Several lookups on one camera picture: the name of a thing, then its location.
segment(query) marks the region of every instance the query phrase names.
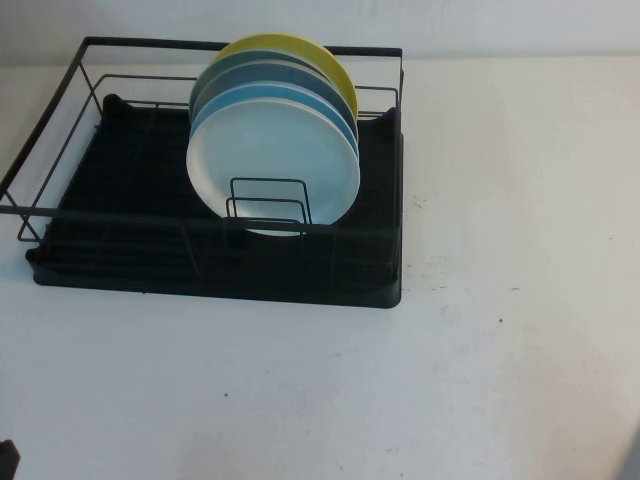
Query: metal wire frame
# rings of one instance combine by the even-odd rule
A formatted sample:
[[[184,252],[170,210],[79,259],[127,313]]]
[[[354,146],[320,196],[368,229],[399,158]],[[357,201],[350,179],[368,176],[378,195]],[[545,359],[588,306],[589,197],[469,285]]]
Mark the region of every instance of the metal wire frame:
[[[191,242],[189,240],[189,235],[187,233],[190,228],[208,228],[209,231],[214,229],[222,230],[223,235],[226,237],[226,230],[245,230],[251,228],[253,230],[277,230],[277,231],[287,231],[287,232],[297,232],[297,233],[319,233],[319,234],[331,234],[333,235],[333,244],[334,244],[334,254],[335,257],[335,243],[337,235],[351,235],[351,236],[374,236],[374,237],[393,237],[396,232],[390,229],[378,228],[360,228],[360,227],[342,227],[342,226],[328,226],[328,225],[314,225],[311,222],[311,210],[308,204],[308,197],[306,194],[305,188],[305,197],[306,197],[306,206],[307,213],[309,216],[309,222],[304,224],[300,224],[300,222],[290,222],[286,220],[278,219],[251,219],[251,218],[227,218],[224,221],[220,221],[218,219],[189,219],[182,217],[169,217],[169,216],[150,216],[150,215],[133,215],[133,214],[120,214],[120,213],[100,213],[100,212],[86,212],[86,211],[69,211],[69,210],[60,210],[58,208],[43,208],[38,207],[38,201],[40,200],[42,194],[44,193],[53,173],[55,172],[73,134],[75,133],[78,124],[80,123],[87,106],[91,100],[94,101],[99,114],[102,116],[103,111],[100,105],[100,102],[96,95],[96,89],[101,85],[101,83],[107,78],[123,78],[123,79],[137,79],[137,80],[165,80],[165,81],[195,81],[195,77],[176,77],[176,76],[150,76],[150,75],[124,75],[124,74],[105,74],[98,79],[95,84],[92,84],[87,72],[82,64],[82,59],[90,46],[119,46],[119,47],[147,47],[147,48],[165,48],[165,49],[182,49],[182,50],[201,50],[201,51],[219,51],[224,48],[227,44],[220,42],[197,42],[197,41],[181,41],[181,40],[156,40],[156,39],[136,39],[136,38],[109,38],[109,37],[87,37],[82,42],[80,48],[76,52],[67,72],[65,73],[60,85],[56,89],[51,101],[45,108],[44,113],[41,118],[37,122],[34,130],[31,135],[28,137],[25,142],[23,148],[18,153],[18,156],[14,160],[14,162],[9,167],[7,174],[0,181],[0,200],[5,196],[9,200],[10,205],[0,205],[0,213],[3,214],[14,214],[19,215],[23,221],[22,226],[18,233],[18,239],[23,242],[34,242],[42,245],[46,243],[42,236],[38,235],[33,228],[33,226],[29,223],[30,217],[50,217],[57,218],[63,220],[76,220],[76,221],[84,221],[84,222],[97,222],[102,223],[108,226],[116,225],[116,224],[126,224],[126,225],[147,225],[147,226],[161,226],[161,227],[175,227],[178,228],[181,232],[184,241],[185,247],[193,264],[193,269],[197,277],[200,276],[199,268],[197,262],[195,260],[195,256],[193,253],[193,249],[191,247]],[[402,90],[403,90],[403,81],[404,81],[404,71],[402,68],[402,50],[396,48],[374,48],[374,47],[327,47],[329,51],[331,51],[335,55],[350,55],[350,56],[363,56],[363,57],[394,57],[398,58],[400,61],[400,80],[398,88],[393,87],[376,87],[376,86],[356,86],[357,89],[362,90],[377,90],[377,91],[391,91],[395,96],[395,130],[394,130],[394,144],[398,146],[396,151],[396,155],[400,154],[400,119],[401,119],[401,99],[402,99]],[[47,173],[47,176],[40,186],[32,204],[30,206],[20,206],[18,205],[13,197],[11,197],[8,189],[13,183],[14,179],[18,175],[20,169],[28,159],[32,149],[37,143],[40,135],[44,131],[47,126],[47,123],[51,119],[55,109],[59,105],[62,97],[64,96],[72,78],[74,77],[77,70],[80,70],[82,76],[84,77],[88,87],[89,94],[76,118],[69,134],[67,135],[58,155],[54,159],[54,162]],[[128,103],[134,104],[148,104],[154,105],[155,108],[161,107],[187,107],[187,103],[181,102],[154,102],[154,101],[144,101],[144,100],[127,100]],[[376,117],[380,116],[383,112],[375,112],[375,111],[362,111],[359,112],[359,116],[366,117]],[[398,175],[401,175],[401,165],[400,162],[396,163],[396,170],[394,171],[394,185],[397,185]],[[230,200],[234,201],[234,210],[235,210],[235,200],[239,200],[240,198],[234,198],[235,195],[232,193],[232,197]],[[399,226],[402,219],[402,205],[401,202],[396,204],[396,225]],[[24,236],[25,229],[28,229],[29,232],[33,235],[33,238],[28,238]],[[397,244],[400,242],[395,242],[395,251],[393,256],[397,257],[399,254],[399,248]],[[331,270],[333,272],[334,261],[332,261]]]
[[[267,183],[299,183],[302,186],[302,191],[304,192],[304,201],[305,203],[303,204],[301,201],[299,200],[295,200],[295,199],[276,199],[276,198],[256,198],[256,197],[252,197],[252,198],[247,198],[247,197],[236,197],[236,191],[235,191],[235,183],[236,182],[267,182]],[[313,221],[311,220],[311,207],[309,206],[309,192],[307,191],[307,184],[302,181],[302,180],[298,180],[297,178],[263,178],[263,177],[233,177],[231,180],[229,180],[229,188],[231,190],[231,196],[229,198],[227,198],[227,217],[230,217],[231,214],[229,212],[229,202],[233,202],[233,216],[234,217],[238,217],[238,210],[236,209],[236,200],[248,200],[248,201],[262,201],[262,202],[284,202],[284,203],[298,203],[300,205],[300,208],[302,210],[302,218],[304,223],[307,223],[307,217],[309,218],[309,223],[313,223]],[[285,218],[281,218],[281,219],[271,219],[274,221],[282,221],[282,220],[289,220],[289,219],[285,219]]]

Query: black drip tray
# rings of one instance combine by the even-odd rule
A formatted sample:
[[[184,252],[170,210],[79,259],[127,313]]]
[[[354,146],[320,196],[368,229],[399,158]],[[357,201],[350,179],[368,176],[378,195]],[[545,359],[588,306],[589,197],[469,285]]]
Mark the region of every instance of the black drip tray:
[[[326,232],[283,238],[211,227],[54,219],[43,244],[27,252],[34,279],[83,288],[392,307],[400,301],[402,202],[394,119],[392,109],[358,122],[360,191]],[[187,175],[189,128],[184,109],[134,107],[115,95],[105,97],[102,120],[60,210],[219,223]],[[378,234],[368,235],[369,229]]]

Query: light blue plate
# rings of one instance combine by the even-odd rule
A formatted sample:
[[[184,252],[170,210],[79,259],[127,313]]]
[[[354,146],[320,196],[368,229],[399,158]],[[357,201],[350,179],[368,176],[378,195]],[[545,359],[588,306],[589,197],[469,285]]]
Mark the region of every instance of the light blue plate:
[[[358,142],[353,132],[347,125],[347,122],[342,118],[338,111],[333,108],[326,100],[319,95],[307,90],[306,88],[298,87],[297,85],[291,85],[289,83],[282,82],[255,82],[246,83],[239,87],[232,88],[226,92],[210,100],[202,110],[198,113],[198,116],[193,120],[191,124],[191,133],[189,137],[193,137],[193,134],[198,129],[200,124],[204,122],[207,117],[218,110],[244,100],[251,100],[252,98],[284,98],[287,100],[293,100],[294,102],[302,103],[308,107],[317,110],[331,120],[336,127],[342,132],[351,144],[351,148],[358,155]]]
[[[340,219],[360,185],[358,159],[338,127],[315,109],[280,98],[245,100],[209,115],[189,142],[187,172],[196,193],[220,216],[229,211],[231,216],[304,223],[308,218],[302,214],[305,196],[299,183],[239,181],[235,205],[227,202],[234,177],[302,180],[314,224]]]
[[[358,138],[356,119],[340,92],[326,78],[313,70],[281,60],[249,62],[221,73],[200,92],[191,112],[191,119],[195,119],[200,110],[215,96],[245,83],[254,82],[284,82],[312,91],[342,115],[354,136]]]

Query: yellow plate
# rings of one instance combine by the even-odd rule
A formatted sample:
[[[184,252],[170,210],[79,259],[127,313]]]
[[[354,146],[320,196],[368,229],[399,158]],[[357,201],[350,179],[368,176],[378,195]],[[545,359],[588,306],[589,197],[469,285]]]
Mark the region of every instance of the yellow plate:
[[[218,53],[213,61],[216,62],[232,53],[249,49],[281,50],[307,59],[333,82],[349,105],[353,116],[358,118],[358,98],[351,78],[336,57],[322,45],[297,35],[262,33],[230,43]]]

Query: white plate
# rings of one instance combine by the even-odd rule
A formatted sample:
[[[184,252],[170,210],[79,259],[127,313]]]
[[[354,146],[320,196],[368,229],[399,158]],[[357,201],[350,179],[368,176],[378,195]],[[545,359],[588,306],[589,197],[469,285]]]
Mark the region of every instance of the white plate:
[[[356,154],[340,130],[314,109],[277,98],[235,103],[209,116],[189,142],[187,171],[196,193],[222,217],[227,216],[233,177],[304,181],[314,224],[332,224],[340,219],[353,204],[360,186]],[[238,217],[304,223],[301,205],[305,206],[305,197],[299,183],[237,181],[234,193],[236,197],[300,202],[237,200]],[[228,206],[234,216],[233,202]]]

